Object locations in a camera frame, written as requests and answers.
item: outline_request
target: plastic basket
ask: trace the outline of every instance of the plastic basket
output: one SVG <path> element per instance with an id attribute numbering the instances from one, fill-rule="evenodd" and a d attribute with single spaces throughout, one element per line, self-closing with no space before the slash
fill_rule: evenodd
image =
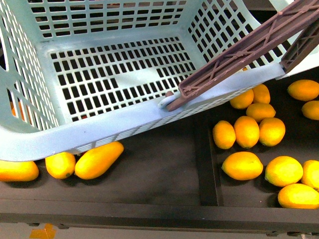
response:
<path id="1" fill-rule="evenodd" d="M 260 25 L 241 0 L 0 0 L 0 15 L 0 158 L 10 161 L 80 153 L 220 105 L 278 75 L 269 63 L 287 48 L 168 112 L 166 92 Z"/>

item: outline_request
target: floor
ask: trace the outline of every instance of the floor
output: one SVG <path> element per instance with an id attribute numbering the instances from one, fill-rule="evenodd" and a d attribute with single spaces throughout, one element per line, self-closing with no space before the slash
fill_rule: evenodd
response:
<path id="1" fill-rule="evenodd" d="M 50 224 L 30 227 L 23 223 L 0 223 L 0 239 L 271 239 L 264 234 L 168 232 L 119 229 L 69 228 L 60 230 Z M 280 234 L 276 239 L 301 239 Z"/>

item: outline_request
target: yellow fruit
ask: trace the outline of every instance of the yellow fruit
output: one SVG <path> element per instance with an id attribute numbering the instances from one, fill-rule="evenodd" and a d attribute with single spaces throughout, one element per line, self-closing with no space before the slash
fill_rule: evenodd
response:
<path id="1" fill-rule="evenodd" d="M 303 176 L 302 165 L 292 157 L 279 156 L 266 167 L 265 179 L 278 187 L 297 183 Z"/>
<path id="2" fill-rule="evenodd" d="M 123 150 L 118 141 L 90 149 L 75 164 L 75 174 L 82 179 L 97 178 L 109 169 Z"/>
<path id="3" fill-rule="evenodd" d="M 275 109 L 270 104 L 253 103 L 247 110 L 246 115 L 254 118 L 257 122 L 261 122 L 264 118 L 274 117 Z"/>
<path id="4" fill-rule="evenodd" d="M 231 148 L 236 140 L 234 127 L 227 121 L 219 121 L 213 128 L 213 139 L 217 147 Z"/>
<path id="5" fill-rule="evenodd" d="M 0 160 L 0 181 L 26 182 L 36 179 L 39 169 L 35 162 L 7 162 Z"/>
<path id="6" fill-rule="evenodd" d="M 319 161 L 308 160 L 303 163 L 304 174 L 301 182 L 319 192 Z"/>
<path id="7" fill-rule="evenodd" d="M 236 142 L 243 148 L 253 147 L 259 139 L 257 122 L 248 116 L 239 117 L 234 124 Z"/>
<path id="8" fill-rule="evenodd" d="M 285 133 L 285 124 L 278 118 L 264 118 L 259 124 L 259 142 L 265 146 L 277 145 Z"/>
<path id="9" fill-rule="evenodd" d="M 65 179 L 74 173 L 75 157 L 68 152 L 58 153 L 45 158 L 48 173 L 56 179 Z"/>
<path id="10" fill-rule="evenodd" d="M 222 165 L 222 170 L 236 180 L 257 178 L 263 172 L 263 164 L 257 155 L 250 152 L 236 152 L 229 155 Z"/>
<path id="11" fill-rule="evenodd" d="M 300 101 L 311 101 L 319 95 L 319 83 L 313 80 L 298 80 L 288 86 L 291 97 Z"/>
<path id="12" fill-rule="evenodd" d="M 311 120 L 319 120 L 319 101 L 309 101 L 302 107 L 303 115 Z"/>
<path id="13" fill-rule="evenodd" d="M 278 202 L 283 208 L 318 209 L 319 193 L 307 185 L 295 183 L 280 190 Z"/>
<path id="14" fill-rule="evenodd" d="M 248 91 L 236 96 L 235 98 L 232 98 L 229 102 L 233 108 L 243 110 L 253 102 L 253 99 L 254 92 L 252 89 L 249 89 Z"/>
<path id="15" fill-rule="evenodd" d="M 253 88 L 254 100 L 253 103 L 265 103 L 269 104 L 270 102 L 270 93 L 264 84 L 260 84 Z"/>

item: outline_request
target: brown handle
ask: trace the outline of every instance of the brown handle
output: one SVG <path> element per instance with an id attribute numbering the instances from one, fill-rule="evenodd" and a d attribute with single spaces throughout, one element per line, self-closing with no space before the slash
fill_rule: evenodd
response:
<path id="1" fill-rule="evenodd" d="M 167 105 L 176 110 L 205 91 L 235 74 L 319 18 L 319 0 L 295 0 L 275 16 L 229 47 L 194 74 L 183 80 L 178 88 L 181 97 Z"/>

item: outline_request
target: citrus fruit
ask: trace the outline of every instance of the citrus fruit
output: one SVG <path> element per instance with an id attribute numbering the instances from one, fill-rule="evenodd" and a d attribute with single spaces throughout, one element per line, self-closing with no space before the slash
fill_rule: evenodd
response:
<path id="1" fill-rule="evenodd" d="M 253 103 L 246 110 L 246 115 L 254 118 L 256 122 L 261 122 L 264 118 L 274 117 L 275 114 L 275 109 L 266 103 Z"/>
<path id="2" fill-rule="evenodd" d="M 236 180 L 257 178 L 263 171 L 263 164 L 251 152 L 236 152 L 229 155 L 222 164 L 222 170 Z"/>
<path id="3" fill-rule="evenodd" d="M 302 107 L 303 115 L 311 120 L 319 120 L 319 101 L 309 101 Z"/>
<path id="4" fill-rule="evenodd" d="M 266 166 L 265 179 L 278 187 L 297 183 L 302 176 L 302 165 L 289 156 L 276 157 Z"/>
<path id="5" fill-rule="evenodd" d="M 253 102 L 253 99 L 254 92 L 252 89 L 249 89 L 248 91 L 236 96 L 235 98 L 232 98 L 229 102 L 233 108 L 243 110 Z"/>
<path id="6" fill-rule="evenodd" d="M 239 117 L 234 124 L 236 142 L 243 148 L 253 147 L 259 139 L 257 122 L 248 116 Z"/>
<path id="7" fill-rule="evenodd" d="M 270 102 L 270 93 L 264 84 L 260 84 L 253 88 L 254 99 L 253 103 L 265 103 L 269 104 Z"/>
<path id="8" fill-rule="evenodd" d="M 259 124 L 259 142 L 265 146 L 277 145 L 285 133 L 285 124 L 278 118 L 264 118 Z"/>
<path id="9" fill-rule="evenodd" d="M 217 147 L 231 148 L 236 140 L 234 127 L 227 121 L 219 121 L 213 128 L 213 139 Z"/>
<path id="10" fill-rule="evenodd" d="M 45 158 L 48 173 L 56 179 L 65 179 L 74 173 L 75 156 L 68 152 L 58 153 Z"/>
<path id="11" fill-rule="evenodd" d="M 75 164 L 75 175 L 82 179 L 93 179 L 104 174 L 124 151 L 118 142 L 108 143 L 88 150 Z"/>
<path id="12" fill-rule="evenodd" d="M 8 162 L 0 160 L 0 181 L 32 181 L 39 175 L 35 162 Z"/>
<path id="13" fill-rule="evenodd" d="M 305 184 L 290 184 L 280 190 L 278 202 L 283 208 L 318 209 L 319 193 Z"/>
<path id="14" fill-rule="evenodd" d="M 319 83 L 313 80 L 298 80 L 291 83 L 287 91 L 296 100 L 311 101 L 319 95 Z"/>
<path id="15" fill-rule="evenodd" d="M 319 192 L 319 161 L 307 160 L 303 163 L 304 174 L 301 182 Z"/>

